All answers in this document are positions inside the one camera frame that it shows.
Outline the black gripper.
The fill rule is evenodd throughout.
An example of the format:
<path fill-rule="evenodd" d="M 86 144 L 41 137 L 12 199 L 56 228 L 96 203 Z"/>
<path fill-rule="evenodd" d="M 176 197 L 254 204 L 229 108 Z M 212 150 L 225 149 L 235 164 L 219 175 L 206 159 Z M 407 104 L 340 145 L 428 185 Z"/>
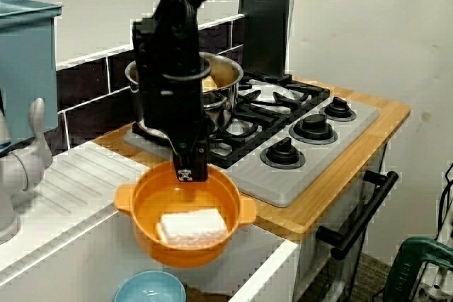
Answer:
<path fill-rule="evenodd" d="M 206 153 L 192 153 L 206 134 L 202 77 L 140 74 L 139 92 L 144 125 L 170 140 L 176 178 L 204 182 L 208 178 Z"/>

